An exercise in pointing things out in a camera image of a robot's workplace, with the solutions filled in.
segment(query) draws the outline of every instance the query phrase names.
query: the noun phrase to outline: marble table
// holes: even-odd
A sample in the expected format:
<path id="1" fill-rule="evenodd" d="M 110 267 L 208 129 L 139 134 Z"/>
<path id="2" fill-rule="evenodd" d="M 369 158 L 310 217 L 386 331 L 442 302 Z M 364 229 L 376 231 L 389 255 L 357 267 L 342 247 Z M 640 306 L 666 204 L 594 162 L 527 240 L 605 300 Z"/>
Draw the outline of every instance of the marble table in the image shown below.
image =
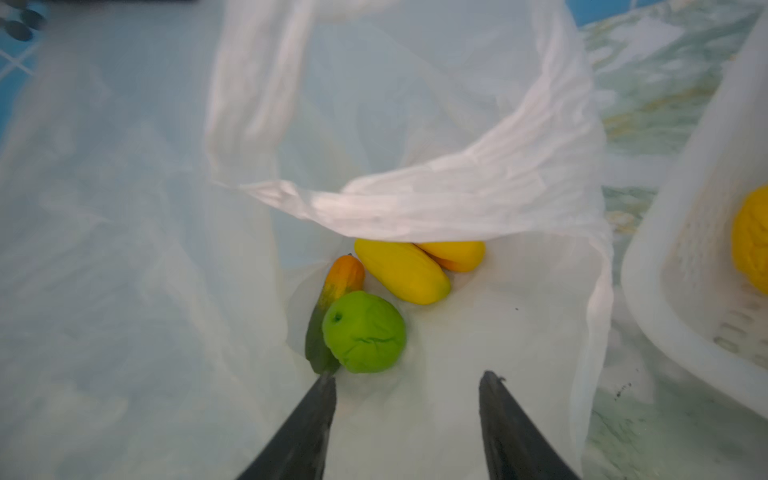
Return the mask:
<path id="1" fill-rule="evenodd" d="M 662 3 L 581 29 L 608 147 L 616 306 L 595 395 L 584 478 L 768 478 L 768 420 L 669 360 L 627 311 L 620 273 L 653 203 L 762 8 L 745 0 Z"/>

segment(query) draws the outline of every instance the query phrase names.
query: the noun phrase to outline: black robotic claw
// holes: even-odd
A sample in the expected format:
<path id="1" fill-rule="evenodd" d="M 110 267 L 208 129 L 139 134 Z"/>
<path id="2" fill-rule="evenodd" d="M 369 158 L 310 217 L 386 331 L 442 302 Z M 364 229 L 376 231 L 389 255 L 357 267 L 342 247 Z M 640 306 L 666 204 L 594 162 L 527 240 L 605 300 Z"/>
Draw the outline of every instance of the black robotic claw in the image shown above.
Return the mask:
<path id="1" fill-rule="evenodd" d="M 237 480 L 323 478 L 335 411 L 336 380 L 326 373 Z M 480 381 L 480 423 L 491 480 L 578 480 L 493 372 Z"/>

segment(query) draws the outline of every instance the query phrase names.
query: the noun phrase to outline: white grout line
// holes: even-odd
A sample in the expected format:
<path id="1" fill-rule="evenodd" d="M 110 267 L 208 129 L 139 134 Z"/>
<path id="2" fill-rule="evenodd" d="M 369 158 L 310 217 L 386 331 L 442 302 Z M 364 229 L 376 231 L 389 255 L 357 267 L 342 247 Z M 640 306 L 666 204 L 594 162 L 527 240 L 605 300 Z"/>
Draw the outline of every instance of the white grout line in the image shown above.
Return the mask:
<path id="1" fill-rule="evenodd" d="M 29 68 L 26 68 L 22 62 L 29 56 L 35 53 L 35 51 L 38 49 L 37 45 L 30 45 L 29 48 L 24 50 L 21 55 L 18 56 L 18 58 L 14 58 L 11 55 L 7 54 L 3 50 L 0 50 L 0 57 L 5 58 L 8 60 L 8 64 L 3 67 L 2 70 L 0 70 L 0 80 L 2 80 L 6 75 L 10 74 L 14 68 L 18 68 L 19 70 L 25 72 L 28 75 L 34 75 L 35 73 L 30 70 Z"/>

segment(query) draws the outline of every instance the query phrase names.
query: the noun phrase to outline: yellow fruit in basket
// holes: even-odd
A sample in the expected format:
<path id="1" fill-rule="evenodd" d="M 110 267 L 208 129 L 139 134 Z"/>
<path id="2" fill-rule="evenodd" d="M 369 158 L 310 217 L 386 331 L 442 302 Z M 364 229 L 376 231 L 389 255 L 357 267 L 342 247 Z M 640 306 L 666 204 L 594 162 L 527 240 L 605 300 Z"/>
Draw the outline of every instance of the yellow fruit in basket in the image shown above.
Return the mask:
<path id="1" fill-rule="evenodd" d="M 471 272 L 485 257 L 483 242 L 417 243 L 416 246 L 428 253 L 441 267 L 452 272 Z"/>
<path id="2" fill-rule="evenodd" d="M 451 281 L 429 255 L 413 243 L 355 241 L 357 257 L 394 296 L 429 305 L 448 296 Z"/>
<path id="3" fill-rule="evenodd" d="M 752 192 L 733 221 L 733 263 L 768 295 L 768 185 Z"/>

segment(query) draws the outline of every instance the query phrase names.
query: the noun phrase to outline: yellow mango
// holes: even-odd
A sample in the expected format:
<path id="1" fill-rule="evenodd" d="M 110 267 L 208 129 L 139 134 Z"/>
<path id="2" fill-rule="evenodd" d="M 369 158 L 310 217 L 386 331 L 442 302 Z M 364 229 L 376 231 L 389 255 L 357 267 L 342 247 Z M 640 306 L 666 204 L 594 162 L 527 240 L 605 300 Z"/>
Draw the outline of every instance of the yellow mango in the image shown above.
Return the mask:
<path id="1" fill-rule="evenodd" d="M 485 257 L 483 242 L 417 243 L 416 246 L 428 253 L 441 267 L 452 272 L 471 272 Z"/>
<path id="2" fill-rule="evenodd" d="M 429 305 L 451 292 L 445 272 L 413 243 L 358 239 L 355 252 L 368 272 L 400 300 Z"/>

